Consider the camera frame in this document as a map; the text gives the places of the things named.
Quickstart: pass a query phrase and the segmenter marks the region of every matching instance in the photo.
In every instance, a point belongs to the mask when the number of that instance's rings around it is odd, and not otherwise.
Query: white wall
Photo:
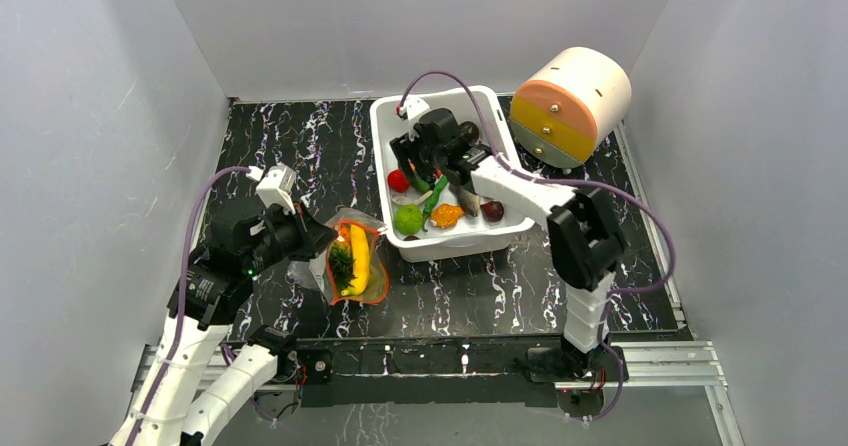
[[[666,2],[175,1],[224,92],[249,100],[397,94],[428,69],[514,91],[570,46],[629,70]]]
[[[626,122],[751,445],[848,437],[848,0],[670,0]]]
[[[102,444],[227,101],[172,0],[0,0],[0,98],[0,442]]]

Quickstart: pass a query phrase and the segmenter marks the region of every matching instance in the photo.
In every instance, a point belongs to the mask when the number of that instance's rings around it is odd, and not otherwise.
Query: green leafy vegetable
[[[334,242],[333,246],[330,247],[328,261],[333,280],[336,282],[336,288],[342,290],[348,287],[355,278],[353,275],[353,253],[350,248],[343,246],[343,243]]]

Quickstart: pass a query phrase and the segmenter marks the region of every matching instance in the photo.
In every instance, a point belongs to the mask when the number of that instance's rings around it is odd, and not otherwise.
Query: orange toy
[[[456,225],[463,214],[459,206],[442,204],[430,213],[430,221],[439,228],[450,228]]]
[[[339,238],[336,241],[339,242],[339,246],[350,249],[350,226],[347,224],[339,226]]]

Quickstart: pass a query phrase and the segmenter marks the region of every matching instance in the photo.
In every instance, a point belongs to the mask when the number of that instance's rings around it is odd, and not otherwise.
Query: wire
[[[595,386],[595,381],[592,380],[592,386],[589,388],[590,393],[597,393],[604,389],[604,385],[607,384],[607,370],[602,366],[601,369],[595,372],[595,376],[598,378],[598,384]]]
[[[212,189],[216,182],[222,177],[231,174],[231,173],[249,173],[250,168],[244,166],[230,166],[228,168],[224,168],[217,173],[206,183],[206,186],[198,195],[197,200],[194,202],[194,207],[191,210],[191,215],[188,219],[188,227],[186,228],[185,241],[183,242],[183,255],[181,260],[181,270],[180,270],[180,285],[177,292],[177,324],[174,328],[174,342],[171,344],[171,348],[168,350],[168,354],[165,356],[165,361],[159,367],[159,372],[156,373],[156,377],[153,378],[153,382],[150,384],[150,389],[147,392],[147,396],[145,396],[144,401],[141,403],[141,408],[139,409],[139,419],[136,420],[133,425],[132,430],[130,431],[129,436],[127,437],[127,442],[125,446],[132,446],[135,442],[136,436],[138,436],[139,431],[141,431],[141,423],[144,420],[144,415],[147,414],[147,410],[150,409],[150,405],[153,403],[153,398],[156,397],[157,391],[159,391],[159,386],[162,384],[162,380],[165,378],[165,374],[168,372],[168,366],[170,362],[174,359],[174,356],[177,355],[177,351],[180,349],[180,336],[183,333],[183,322],[185,321],[185,295],[186,288],[188,283],[188,265],[189,265],[189,256],[191,255],[192,242],[194,241],[194,233],[197,228],[197,218],[200,216],[200,211],[203,209],[203,203],[206,200],[206,194]]]
[[[277,416],[276,416],[276,418],[275,418],[275,419],[280,419],[280,417],[283,415],[283,413],[285,413],[285,412],[286,412],[286,410],[287,410],[287,409],[291,408],[292,406],[297,406],[297,405],[299,405],[299,404],[300,404],[300,401],[292,401],[291,403],[289,403],[289,404],[285,405],[285,406],[283,407],[283,409],[281,409],[281,410],[280,410],[280,412],[279,412],[279,413],[277,413]],[[292,409],[292,414],[294,414],[294,412],[295,412],[295,410],[296,410],[296,409],[297,409],[297,408]]]
[[[595,387],[595,372],[592,371],[592,384],[589,385],[589,391],[592,391],[592,388]]]
[[[452,73],[448,73],[446,71],[428,71],[426,73],[422,73],[422,74],[418,75],[418,77],[416,77],[414,80],[412,80],[411,83],[409,83],[409,86],[407,86],[406,90],[403,92],[403,96],[400,99],[400,103],[398,103],[398,112],[400,111],[400,108],[403,106],[404,101],[406,101],[406,97],[409,95],[409,92],[412,90],[412,88],[415,86],[415,84],[418,83],[418,81],[420,81],[421,78],[424,78],[425,76],[429,76],[431,74],[438,74],[438,75],[442,75],[442,76],[447,76],[447,77],[453,79],[454,81],[456,81],[462,87],[462,89],[465,90],[465,93],[468,95],[468,99],[471,100],[471,104],[474,106],[474,110],[477,112],[477,117],[480,119],[480,126],[481,126],[481,129],[483,130],[483,134],[486,136],[486,142],[488,143],[489,147],[492,149],[492,155],[494,156],[494,158],[498,162],[498,164],[503,166],[504,169],[509,171],[510,174],[512,174],[513,176],[516,176],[518,178],[524,179],[525,181],[530,181],[531,183],[560,184],[560,185],[564,185],[564,186],[570,186],[572,188],[577,188],[577,187],[601,188],[604,191],[610,192],[610,193],[612,193],[616,196],[623,198],[626,202],[628,202],[628,203],[636,206],[637,208],[639,208],[639,210],[641,210],[643,213],[645,213],[645,215],[647,215],[651,219],[651,221],[653,221],[653,223],[657,226],[657,229],[659,229],[660,232],[662,233],[663,240],[665,241],[666,248],[668,250],[668,265],[666,267],[666,272],[663,275],[661,275],[659,279],[657,279],[656,281],[654,281],[653,283],[651,283],[648,286],[644,286],[644,287],[640,287],[640,288],[612,289],[609,292],[607,292],[607,298],[606,298],[607,302],[606,302],[606,305],[604,306],[603,313],[601,314],[601,321],[600,321],[601,324],[598,327],[598,341],[600,342],[601,347],[604,348],[604,351],[606,351],[607,353],[612,355],[612,357],[615,358],[616,363],[618,363],[618,386],[615,389],[615,396],[613,396],[612,401],[610,401],[609,405],[603,411],[598,413],[597,415],[587,417],[587,419],[590,420],[590,421],[596,420],[596,419],[601,419],[604,416],[606,416],[607,414],[609,414],[610,411],[613,410],[613,408],[615,408],[616,404],[618,404],[619,398],[621,397],[621,391],[622,391],[622,389],[624,389],[624,361],[622,361],[621,357],[619,357],[618,353],[616,353],[615,350],[612,349],[612,347],[610,347],[606,343],[606,341],[604,341],[604,326],[606,325],[606,320],[607,320],[607,317],[609,316],[611,305],[612,305],[610,298],[613,295],[620,294],[620,293],[650,294],[650,293],[655,293],[657,291],[660,291],[663,288],[663,285],[665,285],[665,283],[667,283],[668,280],[671,279],[672,274],[674,274],[674,268],[677,265],[677,252],[674,249],[674,242],[671,239],[671,234],[668,232],[668,228],[666,227],[665,223],[663,223],[657,217],[656,213],[654,213],[645,203],[643,203],[642,201],[639,201],[639,199],[637,199],[632,194],[630,194],[626,191],[622,191],[621,189],[618,189],[615,186],[610,186],[609,184],[606,184],[606,183],[599,183],[597,181],[585,181],[585,180],[582,180],[582,179],[543,178],[542,176],[531,174],[531,173],[525,171],[520,166],[517,167],[517,168],[513,167],[512,164],[506,159],[506,157],[504,157],[503,153],[498,150],[498,143],[493,141],[494,139],[496,139],[496,136],[494,135],[491,127],[489,126],[488,121],[486,121],[486,117],[483,116],[483,112],[480,109],[480,105],[477,103],[477,99],[474,97],[474,94],[471,92],[471,89],[469,89],[468,85],[466,85],[461,79],[459,79],[458,77],[456,77]]]
[[[288,378],[286,378],[286,379],[273,379],[273,378],[271,378],[270,382],[271,383],[278,383],[278,384],[288,383],[289,381],[291,381],[291,379],[293,377],[295,377],[295,375],[298,373],[298,371],[300,371],[300,366],[295,366],[294,371],[292,371],[292,374]]]
[[[297,390],[297,399],[298,401],[303,400],[303,385],[306,384],[306,365],[303,365],[303,379],[300,381],[300,384],[295,384],[295,389]]]

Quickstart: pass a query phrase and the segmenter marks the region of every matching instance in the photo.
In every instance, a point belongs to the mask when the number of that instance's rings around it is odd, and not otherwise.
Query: red ball
[[[403,175],[403,172],[399,169],[396,169],[389,173],[389,187],[398,193],[405,193],[407,189],[409,189],[409,181],[406,180],[406,176]]]

